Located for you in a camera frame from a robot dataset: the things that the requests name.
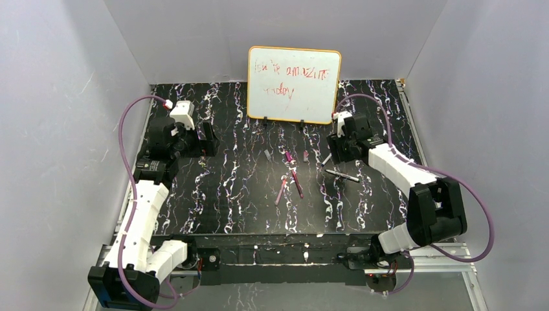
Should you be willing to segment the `white marker pen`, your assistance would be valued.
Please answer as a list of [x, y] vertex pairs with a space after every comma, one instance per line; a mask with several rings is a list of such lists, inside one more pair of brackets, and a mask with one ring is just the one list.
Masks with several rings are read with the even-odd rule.
[[351, 175], [348, 175], [348, 174], [345, 174], [345, 173], [342, 173], [342, 172], [337, 172], [335, 170], [325, 169], [324, 171], [331, 174], [331, 175], [334, 175], [334, 176], [337, 176], [337, 177], [340, 177], [340, 178], [344, 178], [344, 179], [353, 181], [355, 183], [359, 183], [361, 181], [361, 179], [358, 178], [358, 177], [351, 176]]

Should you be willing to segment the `blue capped pen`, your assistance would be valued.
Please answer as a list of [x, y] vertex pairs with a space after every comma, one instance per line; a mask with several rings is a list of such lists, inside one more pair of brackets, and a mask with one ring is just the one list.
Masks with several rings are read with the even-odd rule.
[[331, 154], [329, 154], [325, 159], [324, 161], [321, 163], [321, 167], [324, 167], [328, 161], [331, 159]]

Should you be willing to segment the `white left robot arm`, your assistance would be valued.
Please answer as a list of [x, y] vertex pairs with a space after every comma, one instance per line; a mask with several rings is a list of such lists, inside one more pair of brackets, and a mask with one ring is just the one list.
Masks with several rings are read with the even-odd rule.
[[130, 206], [120, 231], [100, 266], [89, 270], [87, 280], [104, 308], [122, 310], [161, 309], [157, 300], [161, 283], [188, 259], [188, 244], [165, 240], [156, 250], [151, 238], [181, 158], [213, 157], [219, 139], [210, 122], [203, 122], [204, 138], [173, 117], [150, 122], [132, 171]]

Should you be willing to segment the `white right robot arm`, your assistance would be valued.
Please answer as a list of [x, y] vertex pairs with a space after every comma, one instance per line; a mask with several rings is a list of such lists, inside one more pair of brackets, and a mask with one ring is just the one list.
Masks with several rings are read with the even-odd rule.
[[333, 113], [337, 125], [327, 141], [334, 164], [355, 160], [389, 179], [408, 200], [404, 224], [373, 237], [372, 257], [428, 246], [467, 231], [464, 203], [459, 183], [438, 177], [374, 137], [365, 115], [344, 111]]

